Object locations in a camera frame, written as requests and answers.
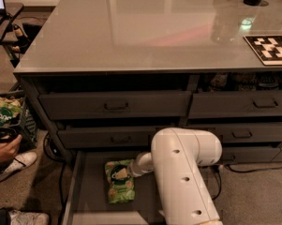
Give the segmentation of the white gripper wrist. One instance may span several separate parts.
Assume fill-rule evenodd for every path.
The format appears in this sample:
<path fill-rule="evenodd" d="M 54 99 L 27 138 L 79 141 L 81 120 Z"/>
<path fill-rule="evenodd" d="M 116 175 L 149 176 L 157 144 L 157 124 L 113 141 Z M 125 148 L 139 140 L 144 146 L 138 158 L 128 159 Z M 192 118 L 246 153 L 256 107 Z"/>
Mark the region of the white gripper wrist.
<path fill-rule="evenodd" d="M 132 177 L 140 177 L 144 174 L 151 173 L 154 170 L 152 156 L 149 152 L 139 153 L 128 165 L 127 169 L 123 168 L 115 174 L 117 180 Z"/>

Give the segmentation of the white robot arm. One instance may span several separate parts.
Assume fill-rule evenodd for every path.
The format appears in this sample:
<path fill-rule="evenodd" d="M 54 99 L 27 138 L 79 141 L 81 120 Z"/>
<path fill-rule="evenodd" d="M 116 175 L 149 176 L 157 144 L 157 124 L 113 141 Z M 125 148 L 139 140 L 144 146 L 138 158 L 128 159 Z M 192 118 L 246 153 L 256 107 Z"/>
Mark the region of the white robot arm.
<path fill-rule="evenodd" d="M 223 225 L 199 170 L 221 155 L 221 142 L 213 133 L 168 127 L 156 133 L 149 153 L 138 154 L 113 177 L 153 172 L 167 225 Z"/>

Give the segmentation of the person's hand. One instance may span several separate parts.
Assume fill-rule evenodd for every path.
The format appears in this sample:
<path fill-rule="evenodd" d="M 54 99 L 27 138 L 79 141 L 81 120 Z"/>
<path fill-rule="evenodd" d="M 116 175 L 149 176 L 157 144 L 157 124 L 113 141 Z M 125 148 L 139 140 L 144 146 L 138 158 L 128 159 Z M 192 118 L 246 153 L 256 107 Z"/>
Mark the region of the person's hand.
<path fill-rule="evenodd" d="M 18 135 L 12 142 L 0 143 L 0 163 L 10 161 L 16 157 L 21 141 L 22 136 Z"/>

